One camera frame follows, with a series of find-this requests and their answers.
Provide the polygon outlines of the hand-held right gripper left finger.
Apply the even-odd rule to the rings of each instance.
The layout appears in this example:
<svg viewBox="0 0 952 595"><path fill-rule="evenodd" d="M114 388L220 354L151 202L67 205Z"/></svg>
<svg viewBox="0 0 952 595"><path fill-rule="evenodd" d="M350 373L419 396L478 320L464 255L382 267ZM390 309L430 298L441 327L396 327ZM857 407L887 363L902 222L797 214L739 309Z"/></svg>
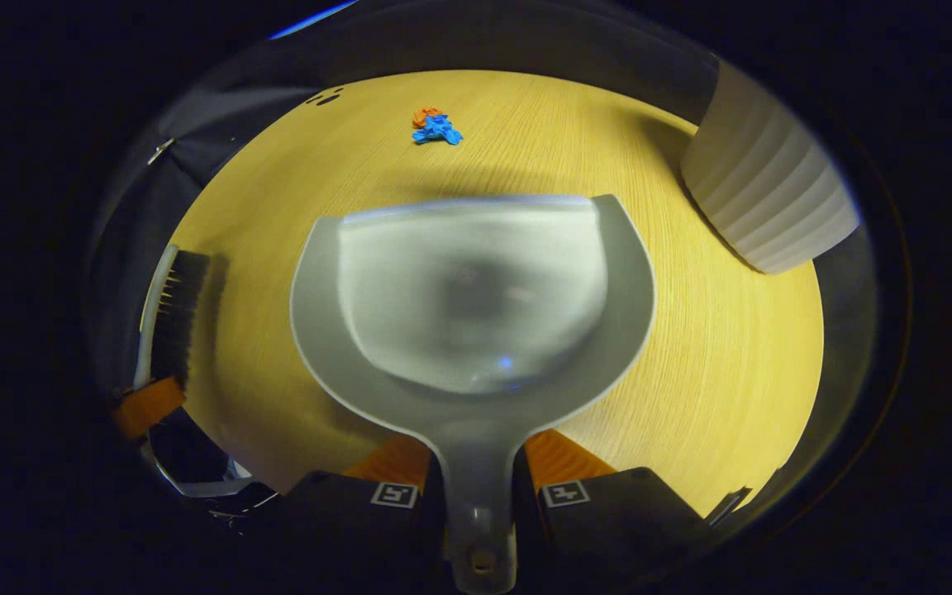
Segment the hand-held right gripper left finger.
<svg viewBox="0 0 952 595"><path fill-rule="evenodd" d="M274 509L284 561L314 579L438 579L443 541L440 467L408 436L342 474L309 472Z"/></svg>

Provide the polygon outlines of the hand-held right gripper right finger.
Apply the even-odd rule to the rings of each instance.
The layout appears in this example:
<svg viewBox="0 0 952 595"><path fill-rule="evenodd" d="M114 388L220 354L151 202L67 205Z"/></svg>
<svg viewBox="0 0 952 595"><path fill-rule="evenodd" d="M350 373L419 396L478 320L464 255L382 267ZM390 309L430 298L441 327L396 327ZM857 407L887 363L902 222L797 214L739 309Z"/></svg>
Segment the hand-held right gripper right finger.
<svg viewBox="0 0 952 595"><path fill-rule="evenodd" d="M559 431L521 454L521 579L659 579L712 542L711 525L650 468L613 469Z"/></svg>

